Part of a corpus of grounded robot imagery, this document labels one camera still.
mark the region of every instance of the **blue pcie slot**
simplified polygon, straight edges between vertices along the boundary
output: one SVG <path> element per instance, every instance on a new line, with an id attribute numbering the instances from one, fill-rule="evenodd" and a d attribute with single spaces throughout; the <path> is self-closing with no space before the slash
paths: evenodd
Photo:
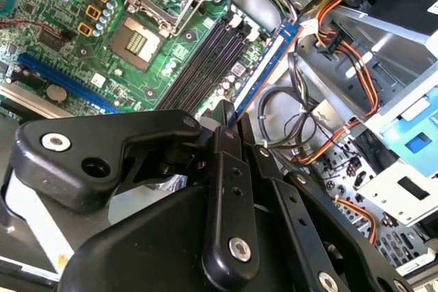
<path id="1" fill-rule="evenodd" d="M 89 101 L 90 103 L 99 106 L 101 109 L 105 109 L 106 111 L 109 111 L 111 113 L 118 113 L 117 109 L 112 107 L 107 100 L 95 94 L 91 90 L 83 87 L 80 83 L 76 82 L 70 77 L 67 77 L 66 75 L 62 74 L 60 71 L 55 70 L 50 66 L 41 63 L 40 60 L 36 59 L 32 55 L 28 53 L 20 54 L 18 56 L 17 61 L 20 64 L 24 65 L 25 67 L 30 68 L 35 72 L 38 72 L 40 75 L 42 75 L 50 82 L 53 82 L 65 88 L 69 92 L 72 92 L 73 94 L 81 97 L 82 99 L 85 99 L 86 101 Z"/>
<path id="2" fill-rule="evenodd" d="M 264 88 L 271 74 L 295 43 L 300 30 L 301 26 L 293 24 L 291 20 L 283 22 L 277 29 L 265 52 L 254 67 L 250 78 L 237 93 L 234 102 L 237 120 L 242 118 L 251 103 Z"/>

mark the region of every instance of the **blue plastic tab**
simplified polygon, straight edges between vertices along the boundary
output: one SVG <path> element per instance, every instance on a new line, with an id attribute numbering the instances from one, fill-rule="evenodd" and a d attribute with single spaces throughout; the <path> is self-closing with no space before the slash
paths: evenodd
<path id="1" fill-rule="evenodd" d="M 411 121 L 399 119 L 383 133 L 383 142 L 429 177 L 438 171 L 438 90 L 426 97 L 430 106 Z"/>

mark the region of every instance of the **motherboard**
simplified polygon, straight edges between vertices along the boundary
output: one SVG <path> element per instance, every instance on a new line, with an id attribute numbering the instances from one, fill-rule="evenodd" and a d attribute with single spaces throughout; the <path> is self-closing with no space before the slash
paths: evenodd
<path id="1" fill-rule="evenodd" d="M 201 115 L 235 98 L 267 39 L 227 0 L 14 0 L 0 8 L 0 111 Z"/>

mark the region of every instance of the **green circuit board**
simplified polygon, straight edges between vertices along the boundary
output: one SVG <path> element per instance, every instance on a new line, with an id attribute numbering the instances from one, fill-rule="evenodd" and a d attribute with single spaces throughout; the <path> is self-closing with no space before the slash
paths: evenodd
<path id="1" fill-rule="evenodd" d="M 100 0 L 16 0 L 12 13 L 0 17 L 0 21 L 40 22 L 56 31 L 74 34 L 62 47 L 53 49 L 40 41 L 40 26 L 11 25 L 0 29 L 0 64 L 3 64 L 0 81 L 11 75 L 17 56 L 28 53 L 104 98 L 119 112 L 152 110 L 226 8 L 226 0 L 206 2 L 202 11 L 194 13 L 180 36 L 162 38 L 159 51 L 153 55 L 147 69 L 142 70 L 126 58 L 122 58 L 120 54 L 115 54 L 111 43 L 128 17 L 134 18 L 156 35 L 159 35 L 158 26 L 143 14 L 128 14 L 125 0 L 112 1 L 116 2 L 116 7 L 108 17 L 101 35 L 94 37 L 80 34 L 77 28 L 81 23 L 92 29 L 96 27 L 96 21 L 87 16 L 86 11 L 89 5 L 103 11 L 105 3 Z M 170 14 L 180 13 L 181 0 L 153 1 L 161 4 Z M 190 39 L 187 38 L 188 33 L 192 36 Z M 266 43 L 259 38 L 244 49 L 239 61 L 248 67 L 248 72 L 238 77 L 236 84 L 247 79 L 251 66 L 263 53 L 265 45 Z M 98 83 L 93 80 L 96 74 L 100 77 Z M 104 110 L 72 93 L 68 93 L 68 98 L 62 102 L 50 100 L 46 95 L 46 88 L 50 84 L 49 81 L 45 81 L 36 90 L 27 85 L 23 87 L 75 116 L 105 113 Z M 227 99 L 233 98 L 235 89 L 231 86 L 225 95 Z M 200 108 L 209 107 L 218 96 L 222 97 L 212 92 L 212 95 L 200 104 Z"/>

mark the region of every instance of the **black ram slot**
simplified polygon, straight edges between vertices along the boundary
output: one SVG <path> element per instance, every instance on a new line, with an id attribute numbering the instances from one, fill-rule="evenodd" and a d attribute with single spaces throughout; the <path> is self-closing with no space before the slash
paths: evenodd
<path id="1" fill-rule="evenodd" d="M 210 31 L 209 35 L 206 37 L 202 45 L 199 46 L 198 50 L 190 58 L 189 62 L 179 74 L 176 81 L 172 84 L 169 91 L 159 102 L 156 109 L 170 109 L 172 104 L 177 98 L 182 96 L 182 91 L 184 91 L 186 85 L 194 78 L 194 75 L 198 73 L 199 66 L 205 63 L 210 56 L 213 55 L 214 47 L 217 46 L 218 42 L 226 36 L 227 26 L 231 22 L 233 16 L 227 13 L 222 17 Z"/>
<path id="2" fill-rule="evenodd" d="M 194 114 L 199 103 L 207 98 L 218 85 L 224 76 L 224 72 L 228 72 L 237 61 L 248 42 L 247 36 L 248 33 L 242 32 L 235 37 L 233 43 L 229 47 L 227 46 L 225 52 L 221 53 L 215 63 L 210 66 L 206 79 L 201 81 L 200 86 L 193 89 L 193 93 L 186 97 L 186 102 L 181 104 L 179 108 Z"/>

